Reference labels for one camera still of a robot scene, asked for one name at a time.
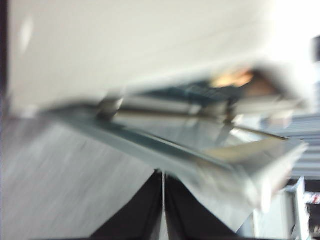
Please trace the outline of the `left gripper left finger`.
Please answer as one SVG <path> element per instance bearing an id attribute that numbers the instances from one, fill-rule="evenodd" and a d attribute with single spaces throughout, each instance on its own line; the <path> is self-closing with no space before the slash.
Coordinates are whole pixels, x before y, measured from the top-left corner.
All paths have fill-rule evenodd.
<path id="1" fill-rule="evenodd" d="M 133 198 L 99 227 L 92 240 L 158 240 L 163 212 L 163 179 L 155 171 Z"/>

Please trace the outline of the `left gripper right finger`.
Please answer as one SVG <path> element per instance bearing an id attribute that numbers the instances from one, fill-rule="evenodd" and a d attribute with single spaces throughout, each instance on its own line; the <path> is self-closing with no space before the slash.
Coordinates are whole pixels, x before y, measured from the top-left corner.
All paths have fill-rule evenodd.
<path id="1" fill-rule="evenodd" d="M 237 234 L 208 211 L 179 180 L 164 177 L 164 205 L 170 240 L 232 240 Z"/>

